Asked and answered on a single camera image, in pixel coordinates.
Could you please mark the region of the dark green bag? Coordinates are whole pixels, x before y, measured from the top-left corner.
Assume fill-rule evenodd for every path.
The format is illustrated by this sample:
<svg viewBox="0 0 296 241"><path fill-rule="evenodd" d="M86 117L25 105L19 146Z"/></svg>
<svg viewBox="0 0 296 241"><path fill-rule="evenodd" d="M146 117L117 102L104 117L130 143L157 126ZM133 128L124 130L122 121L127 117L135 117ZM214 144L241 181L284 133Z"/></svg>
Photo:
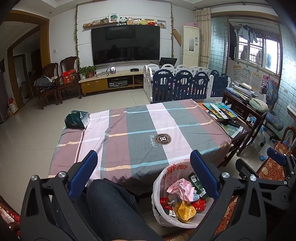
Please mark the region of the dark green bag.
<svg viewBox="0 0 296 241"><path fill-rule="evenodd" d="M195 173L191 173L189 176L189 181L191 182L192 186L194 187L196 193L199 195L200 198L206 200L209 196L207 195L204 187L202 186L199 178Z"/></svg>

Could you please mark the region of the yellow snack bag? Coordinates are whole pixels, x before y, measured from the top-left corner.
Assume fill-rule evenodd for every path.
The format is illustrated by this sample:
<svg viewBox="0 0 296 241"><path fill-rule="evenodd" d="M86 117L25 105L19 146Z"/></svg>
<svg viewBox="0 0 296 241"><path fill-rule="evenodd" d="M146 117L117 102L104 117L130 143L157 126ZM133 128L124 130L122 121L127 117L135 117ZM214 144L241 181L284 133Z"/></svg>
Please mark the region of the yellow snack bag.
<svg viewBox="0 0 296 241"><path fill-rule="evenodd" d="M196 209L194 206L186 201L176 202L174 205L174 212L177 216L177 219L181 222L189 222L196 215Z"/></svg>

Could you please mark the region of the pink plastic bag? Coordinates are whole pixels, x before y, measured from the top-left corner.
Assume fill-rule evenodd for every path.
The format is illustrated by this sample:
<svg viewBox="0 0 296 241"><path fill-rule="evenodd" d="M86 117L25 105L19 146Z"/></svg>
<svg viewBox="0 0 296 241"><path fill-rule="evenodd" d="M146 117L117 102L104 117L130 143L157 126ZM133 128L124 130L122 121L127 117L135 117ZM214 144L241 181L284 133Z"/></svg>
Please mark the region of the pink plastic bag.
<svg viewBox="0 0 296 241"><path fill-rule="evenodd" d="M177 194L181 200L186 202L194 201L194 191L195 188L192 186L191 182L184 178L176 181L166 190L168 194Z"/></svg>

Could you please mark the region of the red white foil package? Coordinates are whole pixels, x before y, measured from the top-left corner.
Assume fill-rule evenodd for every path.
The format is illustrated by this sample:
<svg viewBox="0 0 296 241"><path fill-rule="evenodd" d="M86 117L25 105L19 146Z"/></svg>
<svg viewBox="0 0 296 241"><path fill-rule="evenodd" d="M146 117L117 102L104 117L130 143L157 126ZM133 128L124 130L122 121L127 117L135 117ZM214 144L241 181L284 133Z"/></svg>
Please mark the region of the red white foil package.
<svg viewBox="0 0 296 241"><path fill-rule="evenodd" d="M204 199L198 199L196 201L191 202L191 205L194 207L194 209L198 211L204 211L206 208L206 201Z"/></svg>

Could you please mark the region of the person's leg in jeans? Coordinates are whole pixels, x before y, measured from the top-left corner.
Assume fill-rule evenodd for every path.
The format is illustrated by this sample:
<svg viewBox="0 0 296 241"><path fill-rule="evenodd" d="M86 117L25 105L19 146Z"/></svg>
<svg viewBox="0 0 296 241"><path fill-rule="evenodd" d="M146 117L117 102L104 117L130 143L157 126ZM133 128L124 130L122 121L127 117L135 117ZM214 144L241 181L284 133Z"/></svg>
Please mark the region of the person's leg in jeans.
<svg viewBox="0 0 296 241"><path fill-rule="evenodd" d="M163 240L146 224L136 198L124 187L94 180L86 200L94 230L102 240Z"/></svg>

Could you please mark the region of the red orange snack packet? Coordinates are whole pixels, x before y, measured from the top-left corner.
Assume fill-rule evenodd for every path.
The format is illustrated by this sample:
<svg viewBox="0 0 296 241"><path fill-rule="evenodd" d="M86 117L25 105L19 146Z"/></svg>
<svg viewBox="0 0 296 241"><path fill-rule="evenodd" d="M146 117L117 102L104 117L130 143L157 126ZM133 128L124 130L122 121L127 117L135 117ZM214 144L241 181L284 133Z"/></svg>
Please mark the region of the red orange snack packet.
<svg viewBox="0 0 296 241"><path fill-rule="evenodd" d="M174 211L175 201L170 200L168 197L161 197L159 202L163 209Z"/></svg>

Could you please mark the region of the dark green gift box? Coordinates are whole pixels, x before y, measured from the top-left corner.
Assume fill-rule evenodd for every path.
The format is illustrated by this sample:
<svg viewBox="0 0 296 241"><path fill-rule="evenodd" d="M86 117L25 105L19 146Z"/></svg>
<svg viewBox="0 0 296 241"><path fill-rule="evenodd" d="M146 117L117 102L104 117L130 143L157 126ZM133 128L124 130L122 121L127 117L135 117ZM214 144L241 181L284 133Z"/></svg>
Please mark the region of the dark green gift box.
<svg viewBox="0 0 296 241"><path fill-rule="evenodd" d="M85 129L90 123L90 116L87 111L73 110L67 114L64 121L67 128Z"/></svg>

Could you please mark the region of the pink grey plaid tablecloth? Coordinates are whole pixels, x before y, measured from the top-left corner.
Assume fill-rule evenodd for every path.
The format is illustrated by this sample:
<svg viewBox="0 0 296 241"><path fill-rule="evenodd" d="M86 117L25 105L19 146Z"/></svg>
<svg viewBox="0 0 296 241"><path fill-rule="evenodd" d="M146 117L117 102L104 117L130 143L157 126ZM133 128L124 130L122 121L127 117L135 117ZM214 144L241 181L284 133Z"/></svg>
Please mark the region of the pink grey plaid tablecloth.
<svg viewBox="0 0 296 241"><path fill-rule="evenodd" d="M63 128L51 176L68 171L94 150L98 161L91 180L107 179L140 195L151 191L163 169L177 169L193 150L218 165L230 149L224 129L191 99L110 109L89 117L84 129Z"/></svg>

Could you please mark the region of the navy white baby fence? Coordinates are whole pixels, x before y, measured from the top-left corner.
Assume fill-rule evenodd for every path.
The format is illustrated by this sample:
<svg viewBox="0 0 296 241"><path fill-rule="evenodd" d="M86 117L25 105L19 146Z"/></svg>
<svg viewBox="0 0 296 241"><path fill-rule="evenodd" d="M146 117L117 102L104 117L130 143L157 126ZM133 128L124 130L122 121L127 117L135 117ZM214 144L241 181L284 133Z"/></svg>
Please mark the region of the navy white baby fence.
<svg viewBox="0 0 296 241"><path fill-rule="evenodd" d="M165 64L145 65L143 68L144 92L150 103L192 99L218 99L230 86L231 78L217 70L204 67L174 67Z"/></svg>

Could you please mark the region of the red gift box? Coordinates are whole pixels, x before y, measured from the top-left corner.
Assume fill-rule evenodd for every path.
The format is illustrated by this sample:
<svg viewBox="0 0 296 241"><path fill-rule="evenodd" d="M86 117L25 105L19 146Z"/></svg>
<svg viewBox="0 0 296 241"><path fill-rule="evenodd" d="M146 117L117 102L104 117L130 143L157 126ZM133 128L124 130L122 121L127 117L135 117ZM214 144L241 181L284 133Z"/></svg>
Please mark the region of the red gift box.
<svg viewBox="0 0 296 241"><path fill-rule="evenodd" d="M66 84L70 84L77 81L76 77L77 77L77 72L75 69L63 72L62 73L63 84L66 85Z"/></svg>

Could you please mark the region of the green potted plant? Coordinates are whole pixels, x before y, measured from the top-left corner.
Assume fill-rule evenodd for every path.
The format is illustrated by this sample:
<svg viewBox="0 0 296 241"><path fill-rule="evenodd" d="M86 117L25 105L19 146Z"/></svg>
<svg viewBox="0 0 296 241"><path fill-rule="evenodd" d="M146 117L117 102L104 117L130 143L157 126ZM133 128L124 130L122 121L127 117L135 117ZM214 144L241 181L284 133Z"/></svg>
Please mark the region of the green potted plant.
<svg viewBox="0 0 296 241"><path fill-rule="evenodd" d="M96 66L84 66L79 68L78 73L85 78L92 78L96 74Z"/></svg>

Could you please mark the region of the yellow wooden TV cabinet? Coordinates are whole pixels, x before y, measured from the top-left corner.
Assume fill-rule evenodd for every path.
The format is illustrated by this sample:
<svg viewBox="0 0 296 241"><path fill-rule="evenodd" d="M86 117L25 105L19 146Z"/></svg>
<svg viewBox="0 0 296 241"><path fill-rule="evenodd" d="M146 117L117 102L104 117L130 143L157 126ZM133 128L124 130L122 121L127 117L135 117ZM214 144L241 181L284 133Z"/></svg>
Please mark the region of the yellow wooden TV cabinet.
<svg viewBox="0 0 296 241"><path fill-rule="evenodd" d="M84 95L95 92L110 92L126 88L143 88L144 73L143 70L126 70L109 74L101 73L98 76L80 80L79 84Z"/></svg>

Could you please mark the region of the white standing air conditioner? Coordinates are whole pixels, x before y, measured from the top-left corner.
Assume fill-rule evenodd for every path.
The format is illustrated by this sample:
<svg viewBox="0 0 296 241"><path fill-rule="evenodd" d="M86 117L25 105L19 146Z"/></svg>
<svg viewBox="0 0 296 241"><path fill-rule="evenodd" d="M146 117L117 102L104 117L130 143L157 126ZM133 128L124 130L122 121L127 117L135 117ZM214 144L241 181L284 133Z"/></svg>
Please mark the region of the white standing air conditioner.
<svg viewBox="0 0 296 241"><path fill-rule="evenodd" d="M200 30L193 26L183 26L181 44L181 62L187 67L199 65Z"/></svg>

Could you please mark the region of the black flat screen television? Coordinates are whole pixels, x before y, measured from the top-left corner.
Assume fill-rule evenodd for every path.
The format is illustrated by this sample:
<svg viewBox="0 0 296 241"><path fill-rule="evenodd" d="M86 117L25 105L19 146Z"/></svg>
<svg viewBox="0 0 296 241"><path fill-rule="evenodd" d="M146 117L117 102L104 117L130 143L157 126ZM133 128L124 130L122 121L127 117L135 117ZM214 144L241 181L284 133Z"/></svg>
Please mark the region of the black flat screen television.
<svg viewBox="0 0 296 241"><path fill-rule="evenodd" d="M160 27L120 25L91 30L93 64L159 60Z"/></svg>

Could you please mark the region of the beige curtain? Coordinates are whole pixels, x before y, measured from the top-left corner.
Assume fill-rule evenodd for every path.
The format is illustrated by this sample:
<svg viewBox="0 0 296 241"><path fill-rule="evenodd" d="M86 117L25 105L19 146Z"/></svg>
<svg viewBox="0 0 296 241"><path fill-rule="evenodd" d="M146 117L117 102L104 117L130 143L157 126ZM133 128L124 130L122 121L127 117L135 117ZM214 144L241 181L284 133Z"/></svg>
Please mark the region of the beige curtain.
<svg viewBox="0 0 296 241"><path fill-rule="evenodd" d="M209 68L211 48L211 10L203 8L195 10L196 22L200 29L200 66Z"/></svg>

